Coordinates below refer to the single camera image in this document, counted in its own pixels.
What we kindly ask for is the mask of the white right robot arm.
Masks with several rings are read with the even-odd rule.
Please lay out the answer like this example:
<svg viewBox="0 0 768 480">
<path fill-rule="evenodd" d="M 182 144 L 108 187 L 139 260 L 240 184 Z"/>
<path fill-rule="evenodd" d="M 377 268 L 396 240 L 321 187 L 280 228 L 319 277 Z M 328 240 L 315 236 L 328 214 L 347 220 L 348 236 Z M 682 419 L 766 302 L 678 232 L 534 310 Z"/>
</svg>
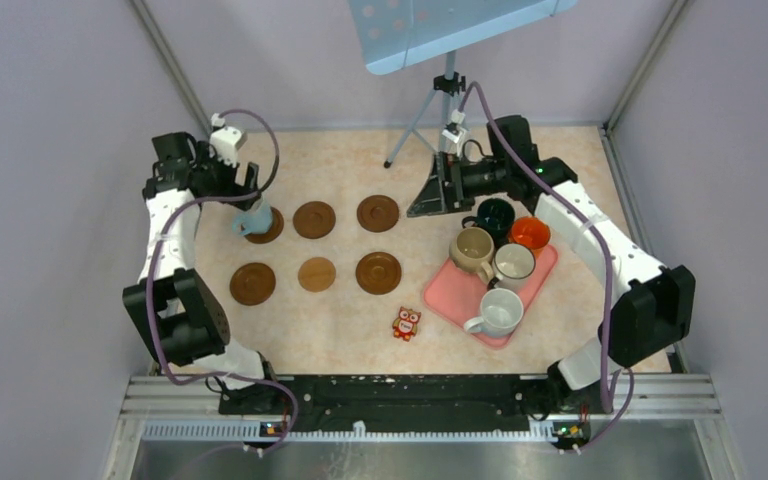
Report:
<svg viewBox="0 0 768 480">
<path fill-rule="evenodd" d="M 597 383 L 685 338 L 690 329 L 695 278 L 668 267 L 635 244 L 595 204 L 561 159 L 540 159 L 528 121 L 511 115 L 487 124 L 490 154 L 471 162 L 463 152 L 469 133 L 454 111 L 442 130 L 453 145 L 437 153 L 429 176 L 408 208 L 410 217 L 467 211 L 476 198 L 504 193 L 519 201 L 569 246 L 605 289 L 596 335 L 549 369 L 549 404 L 572 412 Z"/>
</svg>

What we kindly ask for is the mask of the dark brown wooden coaster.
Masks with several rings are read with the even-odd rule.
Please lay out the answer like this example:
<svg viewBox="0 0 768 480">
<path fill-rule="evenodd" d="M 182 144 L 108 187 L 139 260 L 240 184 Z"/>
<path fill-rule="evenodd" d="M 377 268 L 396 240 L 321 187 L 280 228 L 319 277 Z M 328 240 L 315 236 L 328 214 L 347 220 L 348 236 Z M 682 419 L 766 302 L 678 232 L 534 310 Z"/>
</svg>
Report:
<svg viewBox="0 0 768 480">
<path fill-rule="evenodd" d="M 363 199 L 356 210 L 359 225 L 367 231 L 382 233 L 392 229 L 399 220 L 399 206 L 386 195 L 371 195 Z"/>
</svg>

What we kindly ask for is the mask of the cream white mug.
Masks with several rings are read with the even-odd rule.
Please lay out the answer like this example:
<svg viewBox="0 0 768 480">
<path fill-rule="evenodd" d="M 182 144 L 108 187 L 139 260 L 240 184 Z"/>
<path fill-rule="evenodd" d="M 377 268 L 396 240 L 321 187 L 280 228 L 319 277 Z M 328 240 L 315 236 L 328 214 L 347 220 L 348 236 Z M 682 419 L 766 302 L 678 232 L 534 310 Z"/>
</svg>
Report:
<svg viewBox="0 0 768 480">
<path fill-rule="evenodd" d="M 525 246 L 509 243 L 496 250 L 491 260 L 492 275 L 487 287 L 518 293 L 536 268 L 534 254 Z"/>
</svg>

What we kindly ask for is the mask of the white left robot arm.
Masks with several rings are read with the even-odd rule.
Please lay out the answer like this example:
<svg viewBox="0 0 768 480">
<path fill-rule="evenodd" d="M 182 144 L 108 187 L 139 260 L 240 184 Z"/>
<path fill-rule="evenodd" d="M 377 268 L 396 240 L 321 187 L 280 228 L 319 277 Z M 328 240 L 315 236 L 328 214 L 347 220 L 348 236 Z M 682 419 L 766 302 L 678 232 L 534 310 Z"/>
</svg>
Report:
<svg viewBox="0 0 768 480">
<path fill-rule="evenodd" d="M 257 165 L 247 166 L 243 183 L 236 181 L 245 140 L 234 127 L 217 127 L 206 141 L 187 132 L 153 138 L 157 160 L 142 189 L 150 227 L 145 263 L 122 300 L 160 366 L 196 365 L 243 389 L 243 401 L 263 414 L 277 407 L 281 388 L 267 377 L 263 356 L 232 338 L 224 309 L 195 268 L 203 204 L 245 211 L 261 198 Z"/>
</svg>

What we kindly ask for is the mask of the dark green mug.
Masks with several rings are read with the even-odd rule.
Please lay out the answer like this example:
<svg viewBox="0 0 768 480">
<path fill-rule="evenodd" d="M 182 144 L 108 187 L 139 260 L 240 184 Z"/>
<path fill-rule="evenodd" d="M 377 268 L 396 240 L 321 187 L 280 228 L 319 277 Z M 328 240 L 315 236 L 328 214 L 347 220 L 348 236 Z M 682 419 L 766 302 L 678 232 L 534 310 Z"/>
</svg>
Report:
<svg viewBox="0 0 768 480">
<path fill-rule="evenodd" d="M 508 234 L 516 220 L 514 207 L 503 199 L 482 201 L 474 215 L 462 219 L 461 227 L 477 227 L 487 232 L 496 248 L 509 242 Z"/>
</svg>

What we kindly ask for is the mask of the light brown coaster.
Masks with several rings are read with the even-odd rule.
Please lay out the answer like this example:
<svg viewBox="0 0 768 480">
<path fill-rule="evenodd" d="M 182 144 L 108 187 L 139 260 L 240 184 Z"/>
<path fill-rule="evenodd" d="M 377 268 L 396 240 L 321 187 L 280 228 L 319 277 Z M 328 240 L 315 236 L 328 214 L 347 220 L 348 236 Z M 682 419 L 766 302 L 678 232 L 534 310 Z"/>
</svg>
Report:
<svg viewBox="0 0 768 480">
<path fill-rule="evenodd" d="M 299 268 L 297 280 L 300 286 L 312 293 L 329 289 L 336 279 L 336 267 L 325 257 L 313 257 L 306 260 Z"/>
</svg>

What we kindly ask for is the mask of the light blue mug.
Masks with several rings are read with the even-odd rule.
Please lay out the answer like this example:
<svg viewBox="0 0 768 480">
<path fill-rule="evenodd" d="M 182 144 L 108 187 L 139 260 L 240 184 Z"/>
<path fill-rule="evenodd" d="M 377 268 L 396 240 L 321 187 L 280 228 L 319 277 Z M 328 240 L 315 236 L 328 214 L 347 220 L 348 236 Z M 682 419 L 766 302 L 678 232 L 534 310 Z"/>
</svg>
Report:
<svg viewBox="0 0 768 480">
<path fill-rule="evenodd" d="M 271 205 L 265 198 L 260 198 L 248 210 L 235 217 L 232 230 L 243 236 L 264 234 L 270 230 L 272 224 Z"/>
</svg>

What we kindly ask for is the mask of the red owl figure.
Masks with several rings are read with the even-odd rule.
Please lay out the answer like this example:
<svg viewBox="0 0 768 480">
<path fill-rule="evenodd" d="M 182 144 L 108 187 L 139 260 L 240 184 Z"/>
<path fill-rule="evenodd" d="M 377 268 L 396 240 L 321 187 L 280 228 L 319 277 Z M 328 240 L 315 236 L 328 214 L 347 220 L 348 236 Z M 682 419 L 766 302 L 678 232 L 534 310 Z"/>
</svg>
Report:
<svg viewBox="0 0 768 480">
<path fill-rule="evenodd" d="M 419 311 L 400 307 L 398 316 L 392 324 L 393 337 L 409 342 L 418 333 L 418 325 L 422 314 Z"/>
</svg>

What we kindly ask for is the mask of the beige mug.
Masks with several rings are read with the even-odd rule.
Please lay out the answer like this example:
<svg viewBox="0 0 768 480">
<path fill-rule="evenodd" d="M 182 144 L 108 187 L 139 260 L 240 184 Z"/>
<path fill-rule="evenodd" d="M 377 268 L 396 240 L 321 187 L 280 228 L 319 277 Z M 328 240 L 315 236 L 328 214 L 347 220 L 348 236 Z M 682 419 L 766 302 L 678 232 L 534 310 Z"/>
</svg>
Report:
<svg viewBox="0 0 768 480">
<path fill-rule="evenodd" d="M 478 227 L 462 229 L 450 242 L 449 259 L 461 271 L 477 276 L 488 284 L 495 277 L 492 260 L 495 245 L 492 237 Z"/>
</svg>

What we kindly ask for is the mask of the dark brown coaster front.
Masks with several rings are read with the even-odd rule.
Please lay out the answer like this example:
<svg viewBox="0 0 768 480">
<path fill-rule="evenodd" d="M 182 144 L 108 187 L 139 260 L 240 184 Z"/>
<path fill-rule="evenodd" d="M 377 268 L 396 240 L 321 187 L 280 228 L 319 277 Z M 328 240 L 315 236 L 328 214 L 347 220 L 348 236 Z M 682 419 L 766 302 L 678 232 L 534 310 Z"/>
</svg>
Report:
<svg viewBox="0 0 768 480">
<path fill-rule="evenodd" d="M 358 261 L 355 278 L 365 292 L 372 295 L 385 295 L 400 284 L 401 264 L 390 253 L 371 252 Z"/>
</svg>

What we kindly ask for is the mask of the pink tray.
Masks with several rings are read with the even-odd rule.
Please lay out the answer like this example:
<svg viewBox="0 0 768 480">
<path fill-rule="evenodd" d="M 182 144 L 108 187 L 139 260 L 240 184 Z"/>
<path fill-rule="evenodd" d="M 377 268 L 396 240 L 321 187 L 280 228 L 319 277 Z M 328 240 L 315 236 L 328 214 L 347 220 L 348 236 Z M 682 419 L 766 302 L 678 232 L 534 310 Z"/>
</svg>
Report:
<svg viewBox="0 0 768 480">
<path fill-rule="evenodd" d="M 546 246 L 536 260 L 534 272 L 519 289 L 518 296 L 524 306 L 524 315 L 519 324 L 505 336 L 489 336 L 474 333 L 471 337 L 489 348 L 502 349 L 507 346 L 516 332 L 531 318 L 528 313 L 559 259 L 559 253 L 552 245 Z M 486 285 L 476 275 L 459 270 L 451 260 L 446 260 L 426 285 L 422 298 L 427 309 L 446 320 L 458 330 L 479 314 L 480 301 L 486 293 Z"/>
</svg>

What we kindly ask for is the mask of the orange mug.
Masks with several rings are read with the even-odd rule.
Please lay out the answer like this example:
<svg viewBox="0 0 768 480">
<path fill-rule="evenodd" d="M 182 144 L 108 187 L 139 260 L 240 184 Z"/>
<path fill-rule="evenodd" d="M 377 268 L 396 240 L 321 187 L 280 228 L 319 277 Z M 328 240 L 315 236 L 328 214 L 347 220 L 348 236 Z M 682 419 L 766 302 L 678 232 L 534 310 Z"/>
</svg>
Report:
<svg viewBox="0 0 768 480">
<path fill-rule="evenodd" d="M 526 247 L 538 258 L 551 239 L 550 228 L 533 216 L 516 219 L 507 235 L 510 243 Z"/>
</svg>

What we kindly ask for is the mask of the dark brown ridged coaster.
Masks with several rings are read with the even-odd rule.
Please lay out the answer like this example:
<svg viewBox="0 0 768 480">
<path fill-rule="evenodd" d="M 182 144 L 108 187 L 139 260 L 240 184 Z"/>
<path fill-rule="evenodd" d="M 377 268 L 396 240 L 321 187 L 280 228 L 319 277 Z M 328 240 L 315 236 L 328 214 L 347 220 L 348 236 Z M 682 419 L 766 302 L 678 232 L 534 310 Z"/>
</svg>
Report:
<svg viewBox="0 0 768 480">
<path fill-rule="evenodd" d="M 335 211 L 323 201 L 310 201 L 301 205 L 293 215 L 293 227 L 305 239 L 319 239 L 328 235 L 336 225 Z"/>
</svg>

